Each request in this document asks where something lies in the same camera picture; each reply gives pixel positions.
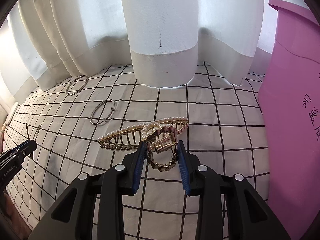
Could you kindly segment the large silver bangle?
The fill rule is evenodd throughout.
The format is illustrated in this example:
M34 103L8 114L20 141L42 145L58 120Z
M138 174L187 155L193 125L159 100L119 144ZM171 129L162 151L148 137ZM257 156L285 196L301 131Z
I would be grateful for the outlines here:
M66 88L67 96L74 96L81 92L81 90L87 85L89 77L85 75L80 75L76 77L71 83L68 84Z

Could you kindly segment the gold pearl hair claw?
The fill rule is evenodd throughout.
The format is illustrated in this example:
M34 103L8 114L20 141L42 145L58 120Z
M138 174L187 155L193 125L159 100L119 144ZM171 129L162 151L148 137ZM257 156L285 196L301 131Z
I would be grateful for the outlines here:
M186 117L163 118L107 133L98 138L98 143L101 148L108 150L129 151L138 148L137 140L140 139L146 145L144 157L148 164L159 172L169 171L178 161L177 137L188 127L189 120ZM165 151L172 152L171 159L165 164L156 162L153 154Z

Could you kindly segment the beige round device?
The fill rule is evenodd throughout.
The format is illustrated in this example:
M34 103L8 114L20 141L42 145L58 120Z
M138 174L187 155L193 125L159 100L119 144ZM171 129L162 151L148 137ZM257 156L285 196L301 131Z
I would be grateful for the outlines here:
M15 102L14 105L12 106L12 108L11 108L11 110L10 110L6 120L5 120L5 124L6 124L7 127L10 125L18 106L19 106L18 102Z

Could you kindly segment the white black grid bedsheet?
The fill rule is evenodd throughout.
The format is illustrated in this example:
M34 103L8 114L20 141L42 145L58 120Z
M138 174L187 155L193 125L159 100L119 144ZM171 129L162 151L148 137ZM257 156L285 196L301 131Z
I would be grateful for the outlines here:
M91 78L69 77L47 91L35 88L4 133L4 150L37 142L4 191L9 238L27 239L77 175L102 174L121 163L151 121L166 121L174 131L149 142L153 161L143 167L137 194L123 198L126 239L195 238L199 198L185 194L178 167L157 170L174 160L178 141L215 172L242 174L267 199L268 145L258 102L263 80L249 72L233 85L201 63L185 85L151 88L124 65Z

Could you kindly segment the pink plastic bin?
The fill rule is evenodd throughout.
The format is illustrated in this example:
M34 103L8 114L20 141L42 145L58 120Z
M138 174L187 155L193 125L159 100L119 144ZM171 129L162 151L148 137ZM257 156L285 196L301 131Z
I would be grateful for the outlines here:
M270 65L258 92L267 134L268 204L300 239L319 212L319 23L299 5L270 0L278 13Z

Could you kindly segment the white curtain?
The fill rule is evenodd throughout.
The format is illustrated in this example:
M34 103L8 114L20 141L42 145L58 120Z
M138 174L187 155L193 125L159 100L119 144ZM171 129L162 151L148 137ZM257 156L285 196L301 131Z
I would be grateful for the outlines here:
M35 86L130 64L151 87L190 81L198 61L243 83L273 40L267 0L16 0L1 19L1 78L22 103Z

